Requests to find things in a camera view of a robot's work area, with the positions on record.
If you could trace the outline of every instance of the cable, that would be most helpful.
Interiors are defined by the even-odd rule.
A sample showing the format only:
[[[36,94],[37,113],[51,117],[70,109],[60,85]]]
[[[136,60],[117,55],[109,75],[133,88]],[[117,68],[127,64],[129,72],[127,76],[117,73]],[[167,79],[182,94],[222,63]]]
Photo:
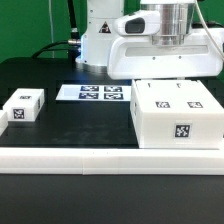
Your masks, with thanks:
[[[62,45],[62,44],[68,44],[68,41],[67,40],[62,40],[62,41],[57,41],[57,42],[54,42],[54,43],[51,43],[51,44],[48,44],[46,45],[45,47],[41,48],[39,51],[37,51],[36,53],[34,53],[32,55],[32,58],[37,58],[43,51],[46,51],[48,50],[49,48],[51,47],[55,47],[55,46],[58,46],[58,45]]]
[[[79,39],[80,37],[79,37],[79,31],[76,24],[73,0],[67,0],[67,5],[68,5],[68,12],[70,17],[70,25],[71,25],[71,38]]]
[[[49,5],[49,18],[50,18],[50,26],[51,26],[51,42],[54,43],[54,24],[53,24],[53,16],[52,16],[52,1],[48,1]]]
[[[49,51],[68,51],[69,49],[67,48],[60,48],[60,49],[41,49],[39,51],[37,51],[35,54],[32,55],[32,58],[37,58],[40,54],[42,54],[43,52],[49,52]]]
[[[217,23],[216,21],[206,21],[206,25],[208,28],[213,28],[213,27],[221,27],[224,28],[224,25],[221,23]],[[203,28],[201,22],[193,22],[192,23],[192,28]]]
[[[206,22],[202,16],[202,13],[201,13],[201,10],[199,8],[199,5],[198,5],[198,2],[196,1],[195,3],[195,6],[196,6],[196,10],[197,10],[197,13],[198,13],[198,16],[199,16],[199,19],[209,37],[209,39],[212,41],[214,47],[217,49],[217,51],[219,52],[220,56],[222,57],[222,60],[224,61],[224,54],[223,54],[223,50],[221,48],[219,48],[218,44],[216,43],[215,39],[213,38],[213,36],[211,35],[207,25],[206,25]]]

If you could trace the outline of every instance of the green background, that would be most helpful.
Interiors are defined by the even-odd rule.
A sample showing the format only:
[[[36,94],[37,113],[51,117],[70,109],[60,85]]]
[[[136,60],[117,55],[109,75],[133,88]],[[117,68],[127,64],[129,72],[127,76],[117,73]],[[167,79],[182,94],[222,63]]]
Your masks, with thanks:
[[[73,1],[78,27],[83,33],[86,29],[86,0]],[[125,13],[138,10],[139,2],[126,0]],[[224,24],[223,0],[205,0],[200,5],[206,20]],[[52,15],[54,40],[69,39],[67,1],[52,0]],[[0,62],[12,57],[29,57],[49,43],[51,32],[48,0],[0,0]],[[66,52],[56,53],[56,57],[66,56]],[[44,53],[42,57],[51,57],[51,54]]]

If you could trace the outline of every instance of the white platform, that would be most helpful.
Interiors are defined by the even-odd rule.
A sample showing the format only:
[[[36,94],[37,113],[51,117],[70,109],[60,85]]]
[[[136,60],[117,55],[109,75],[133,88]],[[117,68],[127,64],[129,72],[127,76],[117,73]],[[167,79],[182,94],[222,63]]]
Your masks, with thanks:
[[[224,175],[218,150],[0,148],[0,173]]]

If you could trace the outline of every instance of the black table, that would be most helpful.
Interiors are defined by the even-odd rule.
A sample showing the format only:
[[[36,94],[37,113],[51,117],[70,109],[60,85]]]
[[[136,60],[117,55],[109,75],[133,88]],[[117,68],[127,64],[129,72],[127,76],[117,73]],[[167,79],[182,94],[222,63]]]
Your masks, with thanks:
[[[61,84],[130,81],[77,71],[65,59],[28,58],[2,63],[0,80],[0,106],[17,88],[46,93],[37,121],[11,122],[0,147],[138,147],[129,103],[55,101]],[[222,82],[204,83],[223,104]],[[1,174],[0,223],[223,224],[223,189],[223,176]]]

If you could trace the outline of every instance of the small white box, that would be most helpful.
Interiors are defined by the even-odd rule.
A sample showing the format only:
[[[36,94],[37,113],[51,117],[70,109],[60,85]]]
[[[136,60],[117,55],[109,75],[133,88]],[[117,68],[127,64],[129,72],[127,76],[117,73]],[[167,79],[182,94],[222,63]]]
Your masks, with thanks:
[[[7,127],[8,127],[7,113],[3,110],[0,110],[0,136]]]
[[[200,81],[132,83],[131,115],[140,148],[218,148],[224,109]]]
[[[8,121],[35,121],[44,104],[43,89],[17,89],[3,106]]]

